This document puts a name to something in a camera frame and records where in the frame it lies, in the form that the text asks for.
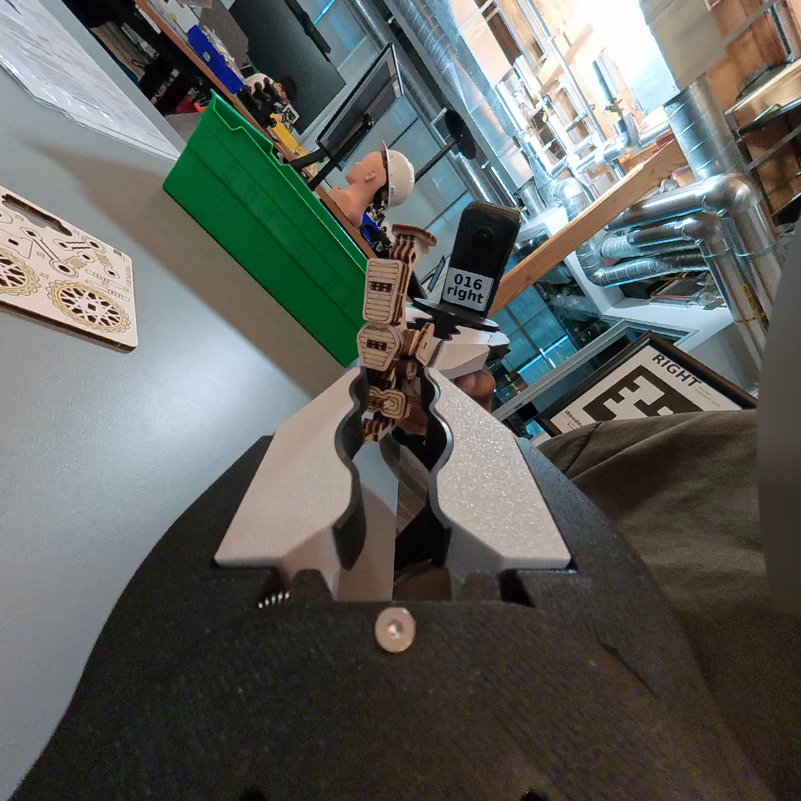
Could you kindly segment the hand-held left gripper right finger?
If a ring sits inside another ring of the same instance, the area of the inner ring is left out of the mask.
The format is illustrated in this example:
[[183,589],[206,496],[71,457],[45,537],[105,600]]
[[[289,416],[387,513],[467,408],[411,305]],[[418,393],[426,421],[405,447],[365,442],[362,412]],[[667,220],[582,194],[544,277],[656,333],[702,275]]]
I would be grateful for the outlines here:
[[421,388],[435,561],[458,585],[472,574],[565,571],[571,553],[515,435],[434,368]]

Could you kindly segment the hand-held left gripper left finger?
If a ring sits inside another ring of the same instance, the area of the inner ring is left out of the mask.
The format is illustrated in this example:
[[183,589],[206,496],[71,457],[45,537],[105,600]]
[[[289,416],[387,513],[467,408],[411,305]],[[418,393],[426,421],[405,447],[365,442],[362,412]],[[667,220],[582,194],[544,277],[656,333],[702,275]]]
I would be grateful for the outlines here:
[[355,566],[367,524],[354,458],[368,383],[351,368],[280,426],[215,553],[222,568],[317,570],[332,593]]

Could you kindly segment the wooden model assembly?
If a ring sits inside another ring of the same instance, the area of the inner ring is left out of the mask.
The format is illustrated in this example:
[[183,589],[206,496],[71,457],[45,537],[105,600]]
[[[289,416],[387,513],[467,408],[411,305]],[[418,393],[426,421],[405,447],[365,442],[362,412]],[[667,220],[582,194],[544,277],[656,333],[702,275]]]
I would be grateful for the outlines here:
[[363,417],[365,444],[380,441],[411,413],[418,374],[433,351],[434,324],[408,328],[406,298],[416,261],[436,245],[423,228],[395,224],[387,258],[366,267],[364,325],[356,336],[368,398]]

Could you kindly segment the grey desk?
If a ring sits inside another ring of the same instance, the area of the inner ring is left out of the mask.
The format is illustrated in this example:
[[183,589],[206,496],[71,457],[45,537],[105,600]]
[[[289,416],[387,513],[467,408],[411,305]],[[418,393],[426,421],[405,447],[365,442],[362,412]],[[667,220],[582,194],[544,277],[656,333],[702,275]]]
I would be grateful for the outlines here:
[[2,185],[133,261],[130,353],[2,311],[2,796],[171,524],[345,369],[163,189],[2,72]]

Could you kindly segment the person's right hand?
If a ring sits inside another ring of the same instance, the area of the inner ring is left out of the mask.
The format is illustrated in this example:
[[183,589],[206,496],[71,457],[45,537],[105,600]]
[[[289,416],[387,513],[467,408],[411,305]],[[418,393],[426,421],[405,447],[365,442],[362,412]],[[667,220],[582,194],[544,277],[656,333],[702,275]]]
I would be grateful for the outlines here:
[[479,406],[488,412],[491,411],[496,381],[487,368],[457,376],[453,379],[453,383]]

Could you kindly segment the mannequin with white helmet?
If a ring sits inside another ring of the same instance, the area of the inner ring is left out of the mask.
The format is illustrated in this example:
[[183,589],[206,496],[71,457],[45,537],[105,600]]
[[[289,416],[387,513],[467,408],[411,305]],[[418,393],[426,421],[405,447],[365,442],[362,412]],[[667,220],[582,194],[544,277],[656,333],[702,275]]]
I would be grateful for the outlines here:
[[348,221],[359,230],[369,211],[386,212],[403,205],[412,194],[415,171],[399,151],[381,143],[345,176],[345,189],[333,187],[329,195]]

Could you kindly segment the black round stand lamp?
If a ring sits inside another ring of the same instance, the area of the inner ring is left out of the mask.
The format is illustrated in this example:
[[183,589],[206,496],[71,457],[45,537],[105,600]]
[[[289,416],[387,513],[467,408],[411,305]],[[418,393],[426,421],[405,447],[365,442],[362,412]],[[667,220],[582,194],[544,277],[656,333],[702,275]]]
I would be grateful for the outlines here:
[[416,171],[416,184],[452,151],[464,156],[468,161],[475,160],[476,142],[465,120],[452,108],[445,109],[442,118],[446,126],[446,141],[432,158]]

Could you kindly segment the wooden beam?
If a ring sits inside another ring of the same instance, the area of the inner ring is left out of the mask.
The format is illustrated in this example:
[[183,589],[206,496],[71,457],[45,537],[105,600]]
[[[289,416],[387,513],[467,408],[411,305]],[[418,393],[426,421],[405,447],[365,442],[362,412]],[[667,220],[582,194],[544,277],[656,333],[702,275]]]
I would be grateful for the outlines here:
[[616,216],[643,199],[662,180],[685,165],[686,156],[674,139],[637,165],[604,195],[570,220],[556,235],[503,276],[489,316],[497,314]]

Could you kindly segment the brown shirt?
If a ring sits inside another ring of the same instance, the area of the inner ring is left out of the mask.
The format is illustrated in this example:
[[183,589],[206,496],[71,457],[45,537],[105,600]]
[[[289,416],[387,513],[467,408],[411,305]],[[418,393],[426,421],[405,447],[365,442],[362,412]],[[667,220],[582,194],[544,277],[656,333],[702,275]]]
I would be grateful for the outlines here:
[[726,726],[776,799],[800,799],[800,623],[771,598],[756,410],[613,420],[538,446],[661,586]]

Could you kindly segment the black computer monitor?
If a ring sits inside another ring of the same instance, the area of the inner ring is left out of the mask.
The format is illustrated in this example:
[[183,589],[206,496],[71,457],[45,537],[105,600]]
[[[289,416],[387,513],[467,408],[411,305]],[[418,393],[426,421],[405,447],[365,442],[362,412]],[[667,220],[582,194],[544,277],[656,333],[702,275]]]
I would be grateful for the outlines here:
[[375,124],[404,95],[395,46],[388,43],[317,135],[317,148],[290,162],[298,173],[323,163],[307,185],[311,191],[341,168]]
[[331,47],[296,1],[236,1],[230,9],[247,36],[247,53],[258,72],[296,86],[295,129],[303,134],[345,88],[329,59]]

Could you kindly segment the framed marker poster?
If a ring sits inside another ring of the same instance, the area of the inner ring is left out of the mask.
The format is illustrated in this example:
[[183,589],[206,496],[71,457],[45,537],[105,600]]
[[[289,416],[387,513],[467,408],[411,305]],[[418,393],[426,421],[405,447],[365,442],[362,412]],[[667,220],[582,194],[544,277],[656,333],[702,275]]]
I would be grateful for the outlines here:
[[550,436],[594,423],[756,408],[756,398],[645,332],[534,420]]

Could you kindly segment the green plastic bin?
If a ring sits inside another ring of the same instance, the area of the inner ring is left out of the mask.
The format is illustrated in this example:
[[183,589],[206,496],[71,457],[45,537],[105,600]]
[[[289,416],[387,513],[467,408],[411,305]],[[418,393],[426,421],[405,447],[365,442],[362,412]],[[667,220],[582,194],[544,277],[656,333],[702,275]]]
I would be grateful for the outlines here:
[[338,362],[357,359],[367,256],[219,95],[164,190]]

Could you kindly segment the wooden gear parts sheet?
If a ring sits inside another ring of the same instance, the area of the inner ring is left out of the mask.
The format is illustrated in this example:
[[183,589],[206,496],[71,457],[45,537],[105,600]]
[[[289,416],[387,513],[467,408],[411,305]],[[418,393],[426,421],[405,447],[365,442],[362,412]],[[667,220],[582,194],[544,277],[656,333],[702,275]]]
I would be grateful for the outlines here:
[[5,186],[1,305],[127,352],[139,343],[131,258]]

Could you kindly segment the blue storage box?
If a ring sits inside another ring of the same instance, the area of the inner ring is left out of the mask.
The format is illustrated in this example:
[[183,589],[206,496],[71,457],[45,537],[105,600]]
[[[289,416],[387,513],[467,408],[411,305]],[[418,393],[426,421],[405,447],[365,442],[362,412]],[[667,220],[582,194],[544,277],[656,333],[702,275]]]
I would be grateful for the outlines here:
[[239,94],[245,87],[245,81],[239,67],[235,64],[222,41],[207,28],[194,25],[186,33],[186,38],[198,55],[207,65],[222,86],[233,95]]

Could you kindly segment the wooden workbench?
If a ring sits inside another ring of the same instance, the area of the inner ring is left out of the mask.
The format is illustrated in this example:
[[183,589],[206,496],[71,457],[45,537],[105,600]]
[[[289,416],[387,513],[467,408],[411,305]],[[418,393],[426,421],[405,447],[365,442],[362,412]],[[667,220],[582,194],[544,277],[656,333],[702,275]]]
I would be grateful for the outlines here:
[[[276,135],[273,132],[272,128],[269,127],[264,128],[263,126],[259,125],[257,119],[253,117],[253,115],[249,112],[247,107],[241,102],[238,96],[229,92],[225,87],[225,85],[223,85],[219,81],[219,79],[210,70],[205,61],[201,57],[199,57],[199,55],[197,55],[195,51],[189,46],[189,43],[186,40],[186,37],[180,28],[176,27],[173,23],[168,22],[166,18],[159,13],[157,8],[151,2],[135,1],[135,5],[137,6],[138,10],[144,16],[146,16],[146,18],[148,18],[154,25],[158,27],[161,33],[166,35],[169,38],[169,40],[175,46],[178,47],[178,49],[184,54],[184,56],[189,58],[189,60],[193,63],[193,65],[210,81],[215,91],[217,91],[220,95],[222,95],[226,99],[226,101],[248,121],[248,123],[251,126],[255,127],[257,131],[259,131],[261,134],[266,136],[271,141],[275,150],[277,150],[277,152],[286,162],[294,160],[295,155],[293,151],[285,146],[285,143],[280,138],[280,136]],[[328,209],[331,216],[337,220],[339,225],[353,240],[355,245],[368,258],[375,257],[375,253],[371,248],[370,244],[360,234],[358,228],[354,226],[343,214],[341,209],[338,208],[338,206],[334,203],[331,196],[324,189],[324,187],[317,186],[316,188],[314,188],[314,192],[318,196],[320,202]]]

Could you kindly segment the printed paper in sleeve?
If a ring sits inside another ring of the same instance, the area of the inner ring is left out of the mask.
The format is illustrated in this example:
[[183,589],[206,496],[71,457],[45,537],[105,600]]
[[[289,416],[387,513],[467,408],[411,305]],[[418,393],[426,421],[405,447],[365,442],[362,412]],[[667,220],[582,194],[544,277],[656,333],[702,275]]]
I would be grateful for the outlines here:
[[38,102],[175,162],[179,151],[40,2],[1,3],[1,64]]

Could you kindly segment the metal duct pipes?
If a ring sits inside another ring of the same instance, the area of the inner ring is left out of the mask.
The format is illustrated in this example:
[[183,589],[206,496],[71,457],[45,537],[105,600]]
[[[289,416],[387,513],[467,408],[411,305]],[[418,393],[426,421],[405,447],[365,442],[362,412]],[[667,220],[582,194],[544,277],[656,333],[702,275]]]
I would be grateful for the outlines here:
[[706,77],[725,48],[705,2],[592,2],[595,30],[642,111],[660,108],[686,156],[609,228],[655,234],[677,221],[698,242],[757,366],[782,265],[775,228]]

